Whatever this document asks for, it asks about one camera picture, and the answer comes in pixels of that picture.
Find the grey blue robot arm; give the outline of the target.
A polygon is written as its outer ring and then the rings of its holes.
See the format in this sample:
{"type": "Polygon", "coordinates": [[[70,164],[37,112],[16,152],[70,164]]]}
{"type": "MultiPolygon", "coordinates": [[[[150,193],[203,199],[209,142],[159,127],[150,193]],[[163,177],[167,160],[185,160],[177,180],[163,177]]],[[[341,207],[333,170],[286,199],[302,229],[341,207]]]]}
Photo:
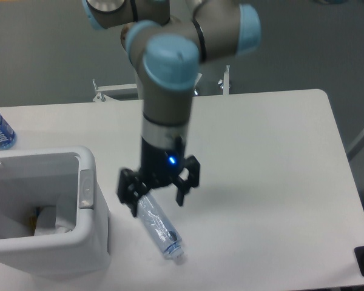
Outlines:
{"type": "Polygon", "coordinates": [[[93,28],[126,25],[121,44],[143,99],[141,161],[120,171],[116,194],[136,215],[153,189],[175,185],[179,205],[200,183],[200,163],[186,156],[195,81],[200,65],[255,50],[261,22],[253,6],[235,1],[187,1],[192,18],[174,21],[169,1],[84,1],[93,28]]]}

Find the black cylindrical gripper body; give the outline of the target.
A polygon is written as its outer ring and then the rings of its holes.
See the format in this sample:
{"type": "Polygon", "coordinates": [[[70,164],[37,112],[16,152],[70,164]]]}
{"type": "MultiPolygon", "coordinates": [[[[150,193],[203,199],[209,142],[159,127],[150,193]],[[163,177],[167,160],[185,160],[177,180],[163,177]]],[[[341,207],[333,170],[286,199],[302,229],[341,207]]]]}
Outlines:
{"type": "Polygon", "coordinates": [[[167,187],[171,184],[178,189],[182,185],[179,177],[184,166],[185,142],[181,136],[172,140],[170,149],[161,149],[141,139],[140,178],[147,190],[167,187]]]}

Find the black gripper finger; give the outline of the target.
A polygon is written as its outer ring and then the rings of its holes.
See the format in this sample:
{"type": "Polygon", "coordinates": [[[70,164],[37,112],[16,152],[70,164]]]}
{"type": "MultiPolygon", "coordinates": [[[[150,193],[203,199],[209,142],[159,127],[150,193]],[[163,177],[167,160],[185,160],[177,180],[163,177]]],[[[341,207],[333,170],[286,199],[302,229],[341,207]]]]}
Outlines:
{"type": "Polygon", "coordinates": [[[188,156],[183,159],[183,168],[188,171],[186,179],[180,175],[173,178],[172,184],[177,188],[176,202],[182,207],[185,196],[190,192],[191,188],[197,188],[200,185],[200,163],[194,156],[188,156]]]}
{"type": "Polygon", "coordinates": [[[152,186],[152,178],[142,169],[132,170],[122,168],[120,170],[116,194],[120,203],[128,206],[132,216],[136,218],[139,200],[148,194],[152,186]]]}

